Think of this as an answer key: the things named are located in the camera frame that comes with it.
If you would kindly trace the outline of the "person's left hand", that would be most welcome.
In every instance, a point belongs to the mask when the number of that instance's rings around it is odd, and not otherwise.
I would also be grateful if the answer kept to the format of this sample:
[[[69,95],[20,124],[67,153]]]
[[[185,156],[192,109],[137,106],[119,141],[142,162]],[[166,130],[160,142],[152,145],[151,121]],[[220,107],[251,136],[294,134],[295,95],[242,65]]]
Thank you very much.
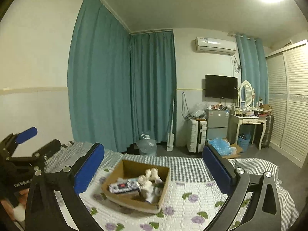
[[[12,221],[24,222],[29,188],[13,194],[13,199],[1,196],[1,204]]]

